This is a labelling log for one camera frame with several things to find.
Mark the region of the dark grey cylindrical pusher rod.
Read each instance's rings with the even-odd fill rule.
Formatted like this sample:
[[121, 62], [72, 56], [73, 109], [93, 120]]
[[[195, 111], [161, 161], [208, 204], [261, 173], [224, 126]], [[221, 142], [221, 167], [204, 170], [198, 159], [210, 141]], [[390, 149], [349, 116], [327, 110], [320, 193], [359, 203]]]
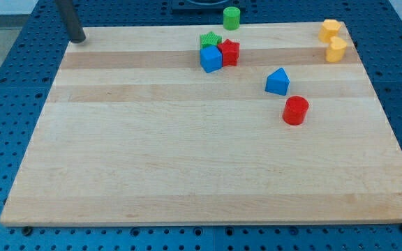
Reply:
[[72, 43], [83, 43], [86, 36], [72, 0], [54, 0]]

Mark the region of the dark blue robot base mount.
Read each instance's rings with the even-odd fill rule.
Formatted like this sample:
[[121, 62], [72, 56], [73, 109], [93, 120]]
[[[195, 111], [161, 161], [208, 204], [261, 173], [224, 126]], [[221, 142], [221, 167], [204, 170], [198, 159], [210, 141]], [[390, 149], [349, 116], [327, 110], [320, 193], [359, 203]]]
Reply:
[[217, 11], [227, 7], [246, 8], [247, 0], [171, 0], [169, 1], [173, 13], [190, 13], [199, 11]]

